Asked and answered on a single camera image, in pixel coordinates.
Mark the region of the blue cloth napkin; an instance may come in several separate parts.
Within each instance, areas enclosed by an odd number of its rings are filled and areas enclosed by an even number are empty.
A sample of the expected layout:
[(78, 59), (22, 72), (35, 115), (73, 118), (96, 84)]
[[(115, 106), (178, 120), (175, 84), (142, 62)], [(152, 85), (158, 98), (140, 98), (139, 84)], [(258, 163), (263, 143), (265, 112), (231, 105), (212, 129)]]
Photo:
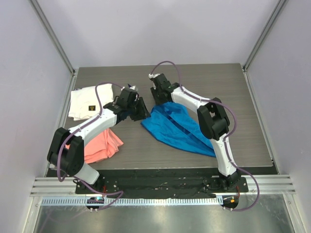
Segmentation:
[(181, 104), (167, 102), (154, 106), (151, 116), (141, 125), (156, 140), (175, 149), (216, 157), (212, 143)]

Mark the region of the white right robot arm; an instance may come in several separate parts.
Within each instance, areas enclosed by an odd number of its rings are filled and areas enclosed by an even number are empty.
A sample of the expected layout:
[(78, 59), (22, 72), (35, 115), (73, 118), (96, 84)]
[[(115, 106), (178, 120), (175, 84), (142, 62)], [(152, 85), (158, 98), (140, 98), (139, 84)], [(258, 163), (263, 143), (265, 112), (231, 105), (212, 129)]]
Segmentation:
[(241, 178), (229, 143), (229, 117), (218, 98), (208, 99), (194, 94), (178, 83), (171, 83), (162, 74), (149, 74), (153, 82), (151, 93), (156, 104), (174, 102), (197, 114), (200, 131), (211, 141), (219, 174), (220, 188), (232, 191)]

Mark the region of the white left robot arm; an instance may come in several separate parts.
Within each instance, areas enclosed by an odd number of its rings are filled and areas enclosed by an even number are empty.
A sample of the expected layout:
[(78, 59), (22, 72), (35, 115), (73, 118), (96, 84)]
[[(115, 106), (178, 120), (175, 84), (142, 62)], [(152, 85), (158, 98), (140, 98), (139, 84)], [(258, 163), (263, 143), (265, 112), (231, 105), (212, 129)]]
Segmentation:
[(103, 181), (100, 174), (85, 162), (84, 149), (93, 138), (130, 117), (139, 121), (150, 117), (143, 97), (134, 89), (125, 87), (115, 101), (101, 106), (101, 111), (82, 124), (70, 128), (58, 128), (47, 155), (49, 163), (57, 170), (86, 182), (92, 193), (100, 193)]

